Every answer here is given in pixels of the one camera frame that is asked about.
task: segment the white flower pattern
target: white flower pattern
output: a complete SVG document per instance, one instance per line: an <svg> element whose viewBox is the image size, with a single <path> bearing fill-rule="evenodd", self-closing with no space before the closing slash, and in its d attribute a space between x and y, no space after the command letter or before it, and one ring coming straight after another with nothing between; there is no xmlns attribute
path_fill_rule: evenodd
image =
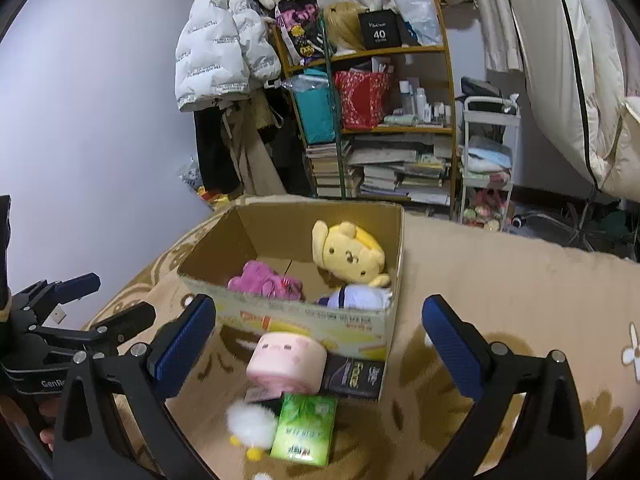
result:
<svg viewBox="0 0 640 480"><path fill-rule="evenodd" d="M636 326L633 323L629 325L629 333L631 334L631 346L622 351L622 364L625 366L634 364L636 381L640 383L640 346L638 346L638 332L636 332Z"/></svg>

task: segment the white puffer jacket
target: white puffer jacket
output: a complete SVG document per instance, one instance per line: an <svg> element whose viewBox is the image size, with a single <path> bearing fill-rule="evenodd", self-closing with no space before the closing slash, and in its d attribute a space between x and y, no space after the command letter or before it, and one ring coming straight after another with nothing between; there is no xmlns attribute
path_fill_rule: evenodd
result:
<svg viewBox="0 0 640 480"><path fill-rule="evenodd" d="M247 0L194 0L175 49L175 98L183 112L239 100L280 75L267 28Z"/></svg>

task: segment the white wall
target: white wall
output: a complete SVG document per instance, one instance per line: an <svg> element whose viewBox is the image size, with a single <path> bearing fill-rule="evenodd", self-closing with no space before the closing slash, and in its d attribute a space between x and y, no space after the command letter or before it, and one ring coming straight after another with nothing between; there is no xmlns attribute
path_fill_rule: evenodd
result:
<svg viewBox="0 0 640 480"><path fill-rule="evenodd" d="M538 128L526 95L522 74L487 72L479 14L473 5L461 4L446 9L444 19L456 95L460 94L462 76L487 79L500 88L504 95L520 94L522 127L514 183L518 186L545 189L571 196L588 196L591 184L574 170Z"/></svg>
<svg viewBox="0 0 640 480"><path fill-rule="evenodd" d="M0 43L0 194L12 196L9 284L86 272L90 319L210 213L178 178L195 153L174 97L192 0L28 0Z"/></svg>

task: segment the yellow toy foot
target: yellow toy foot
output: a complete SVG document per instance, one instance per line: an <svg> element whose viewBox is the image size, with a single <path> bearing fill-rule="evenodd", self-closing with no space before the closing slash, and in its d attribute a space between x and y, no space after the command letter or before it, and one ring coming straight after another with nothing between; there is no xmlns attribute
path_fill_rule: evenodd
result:
<svg viewBox="0 0 640 480"><path fill-rule="evenodd" d="M259 447L250 447L246 450L246 457L251 460L251 462L258 462L264 456L264 450Z"/></svg>

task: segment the human hand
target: human hand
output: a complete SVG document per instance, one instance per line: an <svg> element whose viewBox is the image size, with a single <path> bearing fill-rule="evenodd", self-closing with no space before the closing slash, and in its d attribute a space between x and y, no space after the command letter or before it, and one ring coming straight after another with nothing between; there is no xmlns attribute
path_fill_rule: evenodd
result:
<svg viewBox="0 0 640 480"><path fill-rule="evenodd" d="M55 417L58 414L59 406L60 398L47 399L40 403L38 410L42 416ZM4 416L6 420L17 426L27 427L29 425L27 416L11 397L0 396L0 414ZM40 439L53 451L53 428L42 430L40 432Z"/></svg>

